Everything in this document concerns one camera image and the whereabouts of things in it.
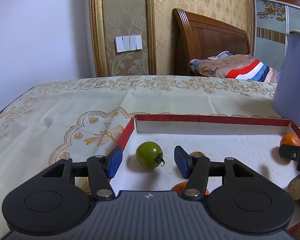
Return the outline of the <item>orange mandarin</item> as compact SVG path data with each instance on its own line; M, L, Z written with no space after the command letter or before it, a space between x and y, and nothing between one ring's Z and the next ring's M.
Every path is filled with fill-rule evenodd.
M178 183L178 184L174 185L174 187L171 188L171 191L177 191L178 195L181 196L186 184L187 184L187 181Z
M289 134L283 136L283 138L280 141L280 146L281 145L290 145L290 146L299 146L300 147L300 139L296 135L289 133Z

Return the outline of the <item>dark sugarcane piece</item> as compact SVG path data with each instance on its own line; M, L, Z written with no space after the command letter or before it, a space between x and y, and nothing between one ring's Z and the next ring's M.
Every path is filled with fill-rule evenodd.
M300 200L300 174L288 184L288 193L293 200Z

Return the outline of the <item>white wall switch panel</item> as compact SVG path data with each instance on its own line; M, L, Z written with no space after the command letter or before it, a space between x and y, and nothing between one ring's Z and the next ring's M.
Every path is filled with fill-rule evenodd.
M143 48L141 35L115 37L115 49L117 53L136 51Z

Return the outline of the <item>floral sliding wardrobe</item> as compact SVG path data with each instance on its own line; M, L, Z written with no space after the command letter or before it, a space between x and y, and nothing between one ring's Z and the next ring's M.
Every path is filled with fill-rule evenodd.
M253 55L267 66L281 70L286 56L286 35L300 31L300 0L253 0Z

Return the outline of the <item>lavender electric kettle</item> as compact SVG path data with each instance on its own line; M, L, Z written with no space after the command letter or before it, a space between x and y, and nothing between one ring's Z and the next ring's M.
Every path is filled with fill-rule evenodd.
M287 35L287 50L272 100L273 109L300 126L300 31Z

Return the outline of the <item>striped bedding pile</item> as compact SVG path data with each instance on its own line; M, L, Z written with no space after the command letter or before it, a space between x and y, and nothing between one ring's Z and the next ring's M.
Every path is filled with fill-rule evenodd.
M240 79L266 83L277 83L281 72L267 66L250 54L231 54L223 51L206 59L192 59L190 71L196 76Z

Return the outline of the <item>green tomato with stem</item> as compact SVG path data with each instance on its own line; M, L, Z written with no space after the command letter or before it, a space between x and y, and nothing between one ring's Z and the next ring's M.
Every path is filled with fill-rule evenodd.
M162 148L156 142L141 143L136 149L135 155L138 163L147 170L165 165Z

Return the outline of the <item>wooden bed headboard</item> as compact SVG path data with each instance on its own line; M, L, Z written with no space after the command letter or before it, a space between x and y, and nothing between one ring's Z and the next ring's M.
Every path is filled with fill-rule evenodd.
M173 74L191 76L192 59L206 59L222 51L250 54L246 31L183 9L174 8L173 14L178 23Z

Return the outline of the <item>red cardboard tray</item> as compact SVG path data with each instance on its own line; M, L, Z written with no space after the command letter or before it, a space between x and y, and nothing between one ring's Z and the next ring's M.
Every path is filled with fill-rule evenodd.
M183 180L174 162L174 148L181 146L187 153L202 152L211 161L236 158L286 189L298 175L296 163L279 156L280 141L287 134L300 140L300 128L285 119L137 114L117 141L123 159L110 184L115 192L169 190ZM138 163L136 149L146 141L162 148L163 167L148 171Z

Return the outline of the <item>gold ornate wall frame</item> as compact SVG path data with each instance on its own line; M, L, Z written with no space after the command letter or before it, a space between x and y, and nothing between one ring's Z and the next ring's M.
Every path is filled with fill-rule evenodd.
M155 75L153 0L85 0L92 75ZM117 53L115 37L141 35L141 50Z

